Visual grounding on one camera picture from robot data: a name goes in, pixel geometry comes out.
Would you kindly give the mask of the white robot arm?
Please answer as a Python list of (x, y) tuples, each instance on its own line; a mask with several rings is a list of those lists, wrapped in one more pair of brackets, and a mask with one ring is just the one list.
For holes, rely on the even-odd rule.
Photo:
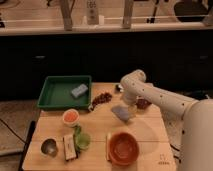
[(121, 78), (123, 101), (132, 105), (141, 96), (165, 111), (183, 117), (177, 171), (213, 171), (213, 99), (197, 100), (146, 83), (137, 69)]

